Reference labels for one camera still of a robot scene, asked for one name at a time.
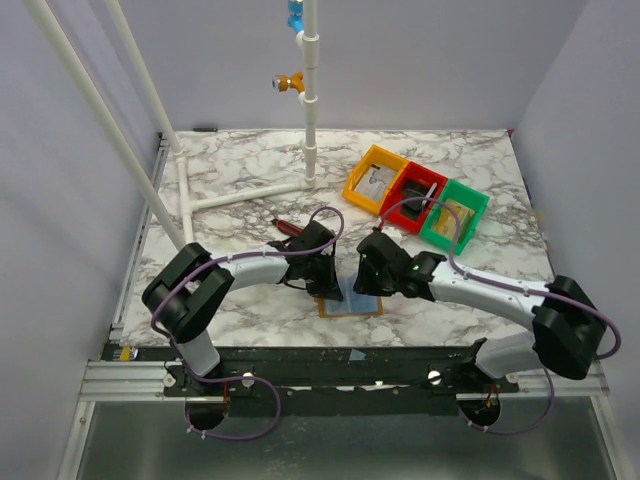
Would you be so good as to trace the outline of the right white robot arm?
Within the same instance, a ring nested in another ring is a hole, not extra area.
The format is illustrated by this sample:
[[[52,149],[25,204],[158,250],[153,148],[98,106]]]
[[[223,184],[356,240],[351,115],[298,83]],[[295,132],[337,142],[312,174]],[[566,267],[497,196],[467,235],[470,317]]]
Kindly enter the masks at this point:
[[[362,240],[357,252],[359,294],[461,304],[522,327],[508,337],[475,342],[470,368],[490,379],[544,367],[582,380],[597,358],[606,322],[569,277],[544,283],[483,274],[433,252],[410,255],[380,230]]]

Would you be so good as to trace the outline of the mustard yellow card holder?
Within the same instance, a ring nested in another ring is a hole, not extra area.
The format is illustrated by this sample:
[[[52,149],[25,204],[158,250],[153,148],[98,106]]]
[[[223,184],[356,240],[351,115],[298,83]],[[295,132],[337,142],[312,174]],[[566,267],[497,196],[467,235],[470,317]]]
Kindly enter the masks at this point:
[[[318,301],[318,314],[320,318],[338,318],[348,316],[377,316],[384,312],[382,299],[365,294],[356,293],[354,285],[357,274],[349,277],[340,277],[338,285],[343,294],[343,300]]]

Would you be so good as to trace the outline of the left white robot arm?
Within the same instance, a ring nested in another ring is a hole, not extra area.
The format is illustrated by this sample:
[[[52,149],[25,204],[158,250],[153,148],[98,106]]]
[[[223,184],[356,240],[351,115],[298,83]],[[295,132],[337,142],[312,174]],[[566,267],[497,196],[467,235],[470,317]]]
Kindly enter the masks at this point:
[[[337,235],[317,221],[286,241],[258,251],[215,256],[197,242],[182,248],[146,287],[142,302],[154,331],[168,338],[194,375],[205,377],[221,361],[207,328],[227,294],[262,284],[301,280],[311,297],[341,300]]]

